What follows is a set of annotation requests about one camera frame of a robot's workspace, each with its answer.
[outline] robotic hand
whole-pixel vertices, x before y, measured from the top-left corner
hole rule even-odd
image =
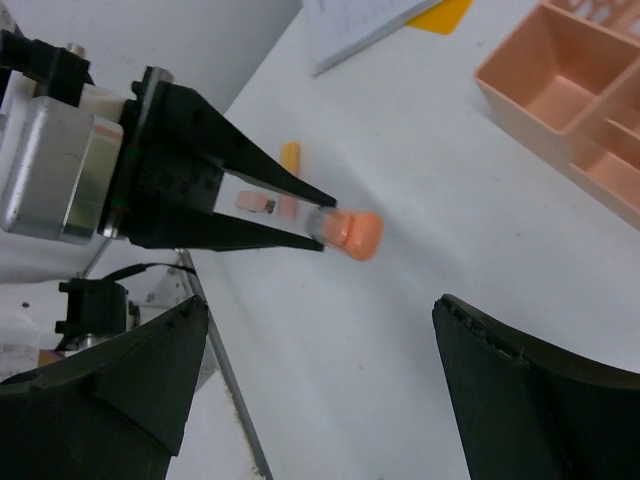
[[[0,165],[11,165],[3,230],[76,244],[97,233],[145,248],[323,250],[213,209],[225,173],[321,207],[335,207],[334,198],[168,71],[147,67],[132,83],[136,99],[126,99],[92,85],[83,53],[0,32],[0,66],[12,70],[0,110]]]

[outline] yellow sticky note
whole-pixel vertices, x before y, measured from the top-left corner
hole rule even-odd
[[[464,17],[473,0],[444,0],[426,12],[410,20],[407,25],[429,32],[449,35]]]

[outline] table surface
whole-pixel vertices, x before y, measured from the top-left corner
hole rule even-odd
[[[298,16],[229,110],[386,221],[364,264],[193,253],[275,478],[468,478],[431,321],[444,293],[640,371],[638,232],[496,126],[472,80],[534,3],[476,0],[450,36],[403,28],[317,78]]]

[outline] black cable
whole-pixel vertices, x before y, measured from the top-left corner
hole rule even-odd
[[[112,272],[104,277],[103,280],[111,280],[113,282],[117,282],[118,280],[124,280],[125,278],[129,278],[134,275],[138,275],[139,273],[146,272],[151,267],[171,267],[175,268],[176,270],[182,270],[183,272],[187,272],[191,275],[197,276],[197,273],[193,268],[185,267],[184,265],[171,265],[170,263],[138,263],[136,265],[131,265],[129,267],[116,270],[115,272]]]

